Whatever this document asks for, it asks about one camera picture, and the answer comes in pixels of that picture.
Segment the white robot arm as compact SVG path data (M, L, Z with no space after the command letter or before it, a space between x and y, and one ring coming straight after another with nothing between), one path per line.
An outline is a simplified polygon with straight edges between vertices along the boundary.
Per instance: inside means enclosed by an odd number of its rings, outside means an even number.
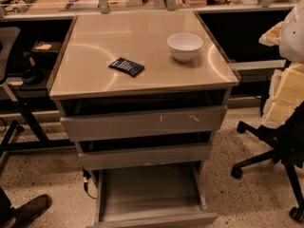
M262 34L258 41L268 47L279 46L279 54L291 64L275 70L263 116L283 124L304 101L304 0L294 6L282 22Z

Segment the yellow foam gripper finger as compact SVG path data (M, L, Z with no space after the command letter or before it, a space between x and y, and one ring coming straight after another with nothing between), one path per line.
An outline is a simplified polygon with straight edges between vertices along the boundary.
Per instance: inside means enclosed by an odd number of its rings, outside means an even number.
M263 106L266 122L285 123L304 101L304 28L299 22L279 22L260 36L264 46L279 46L281 57L291 64L276 69L270 84L270 96Z

